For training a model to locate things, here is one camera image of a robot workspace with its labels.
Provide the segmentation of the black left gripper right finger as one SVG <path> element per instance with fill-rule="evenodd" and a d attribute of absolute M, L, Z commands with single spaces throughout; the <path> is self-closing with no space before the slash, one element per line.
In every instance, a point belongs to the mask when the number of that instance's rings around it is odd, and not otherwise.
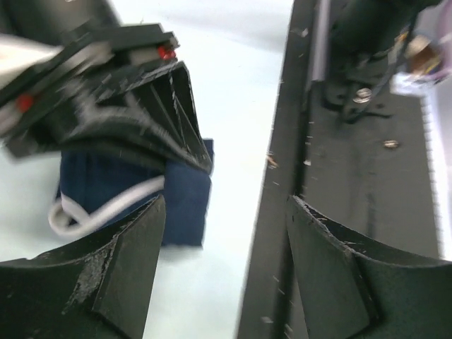
<path fill-rule="evenodd" d="M 310 338 L 450 338 L 451 263 L 370 239 L 292 196 L 287 228 Z"/>

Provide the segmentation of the navy underwear with white trim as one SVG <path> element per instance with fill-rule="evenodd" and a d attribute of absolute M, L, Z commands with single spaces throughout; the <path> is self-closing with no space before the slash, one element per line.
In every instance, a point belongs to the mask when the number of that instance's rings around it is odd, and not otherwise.
<path fill-rule="evenodd" d="M 84 237 L 162 195 L 166 205 L 162 245 L 203 244 L 209 173 L 172 160 L 161 172 L 99 153 L 66 151 L 59 174 L 48 221 L 60 237 Z"/>

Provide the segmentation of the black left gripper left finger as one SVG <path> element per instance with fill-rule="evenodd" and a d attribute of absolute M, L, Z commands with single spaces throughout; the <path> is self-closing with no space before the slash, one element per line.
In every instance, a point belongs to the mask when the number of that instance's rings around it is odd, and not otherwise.
<path fill-rule="evenodd" d="M 1 263 L 2 338 L 142 338 L 165 227 L 154 198 L 32 259 Z"/>

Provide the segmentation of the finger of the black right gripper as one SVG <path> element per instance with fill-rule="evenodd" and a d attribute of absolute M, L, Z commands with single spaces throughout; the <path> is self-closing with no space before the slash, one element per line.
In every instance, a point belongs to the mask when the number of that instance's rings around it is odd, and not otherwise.
<path fill-rule="evenodd" d="M 57 143 L 159 170 L 174 160 L 209 173 L 213 161 L 196 125 L 191 88 L 176 84 L 176 73 L 185 70 L 177 62 L 63 79 L 56 93 L 73 117 L 62 115 Z"/>

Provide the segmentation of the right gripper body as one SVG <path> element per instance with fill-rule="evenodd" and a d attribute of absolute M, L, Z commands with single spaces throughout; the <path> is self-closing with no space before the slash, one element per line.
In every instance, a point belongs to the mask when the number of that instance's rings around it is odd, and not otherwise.
<path fill-rule="evenodd" d="M 1 77 L 1 141 L 12 155 L 62 150 L 56 132 L 62 115 L 73 109 L 61 101 L 56 86 L 63 79 L 116 71 L 126 66 L 158 69 L 178 61 L 179 42 L 158 25 L 74 30 L 69 41 L 50 49 L 8 38 L 4 50 L 22 49 L 25 61 L 8 60 Z"/>

